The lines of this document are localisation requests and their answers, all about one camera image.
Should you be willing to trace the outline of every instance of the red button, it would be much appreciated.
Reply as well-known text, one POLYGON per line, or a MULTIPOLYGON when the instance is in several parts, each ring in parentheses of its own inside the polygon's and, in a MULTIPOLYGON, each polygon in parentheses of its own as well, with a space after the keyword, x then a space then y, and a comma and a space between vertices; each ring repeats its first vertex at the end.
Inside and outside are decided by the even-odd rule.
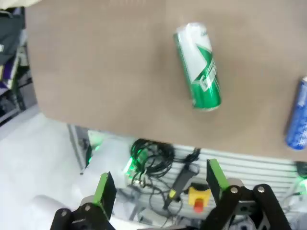
POLYGON ((203 199, 196 199, 195 200, 194 211, 198 212, 198 213, 203 211, 203 199))

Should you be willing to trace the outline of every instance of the yellow label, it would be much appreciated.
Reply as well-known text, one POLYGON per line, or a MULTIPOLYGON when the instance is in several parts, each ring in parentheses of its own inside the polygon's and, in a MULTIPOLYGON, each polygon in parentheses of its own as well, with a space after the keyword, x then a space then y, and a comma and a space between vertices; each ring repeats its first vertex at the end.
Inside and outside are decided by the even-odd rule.
POLYGON ((168 196, 169 196, 170 198, 173 198, 173 197, 175 196, 175 194, 176 194, 176 191, 175 191, 174 189, 171 189, 171 190, 169 191, 168 196))

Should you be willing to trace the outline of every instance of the white slatted panel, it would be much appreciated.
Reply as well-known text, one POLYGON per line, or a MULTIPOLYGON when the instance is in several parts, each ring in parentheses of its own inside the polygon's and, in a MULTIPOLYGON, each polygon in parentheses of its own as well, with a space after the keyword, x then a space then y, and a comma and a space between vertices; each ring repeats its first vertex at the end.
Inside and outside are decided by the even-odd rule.
MULTIPOLYGON (((180 145, 175 145, 175 148, 176 157, 178 158, 184 158, 194 149, 192 147, 180 145)), ((248 189, 252 189, 258 184, 268 184, 272 187, 272 190, 279 200, 284 197, 285 193, 297 177, 296 167, 292 161, 202 149, 199 160, 195 162, 199 164, 201 170, 192 181, 206 183, 206 160, 213 158, 218 160, 227 178, 240 179, 248 189)), ((172 169, 162 179, 171 186, 181 168, 182 164, 174 163, 172 169)), ((163 191, 167 190, 166 186, 160 182, 154 182, 154 184, 163 191)), ((147 188, 144 188, 143 190, 146 192, 151 191, 151 189, 147 188)), ((188 205, 188 195, 182 194, 181 198, 183 201, 183 208, 180 215, 189 218, 204 219, 212 208, 215 207, 214 199, 211 197, 208 207, 205 208, 204 212, 197 214, 193 211, 193 207, 188 205)), ((143 205, 148 206, 149 195, 142 195, 140 197, 140 202, 143 205)), ((152 205, 155 209, 162 210, 162 197, 160 195, 153 195, 152 205)), ((179 209, 179 206, 179 203, 172 202, 169 209, 175 213, 179 209)), ((287 213, 287 217, 292 217, 293 215, 295 215, 295 213, 287 213)))

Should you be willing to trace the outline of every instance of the blue can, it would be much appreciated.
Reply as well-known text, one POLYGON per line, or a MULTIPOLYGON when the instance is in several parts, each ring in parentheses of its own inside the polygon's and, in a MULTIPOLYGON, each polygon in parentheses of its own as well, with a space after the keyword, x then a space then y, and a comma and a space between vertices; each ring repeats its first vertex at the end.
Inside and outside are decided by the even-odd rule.
POLYGON ((286 143, 294 150, 303 150, 307 143, 307 76, 302 79, 299 87, 286 143))

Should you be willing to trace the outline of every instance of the yellow object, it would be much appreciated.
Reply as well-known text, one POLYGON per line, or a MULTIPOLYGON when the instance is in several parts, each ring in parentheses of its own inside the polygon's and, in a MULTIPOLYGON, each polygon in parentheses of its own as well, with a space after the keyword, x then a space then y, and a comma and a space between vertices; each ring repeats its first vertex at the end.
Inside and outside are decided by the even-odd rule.
POLYGON ((211 190, 207 189, 205 191, 198 191, 193 187, 189 188, 189 205, 194 206, 195 201, 197 199, 202 199, 203 200, 203 206, 207 207, 209 198, 211 195, 211 190))
POLYGON ((175 196, 175 194, 176 194, 176 191, 175 191, 174 189, 171 189, 171 190, 169 191, 168 196, 169 196, 170 198, 173 198, 173 197, 175 196))

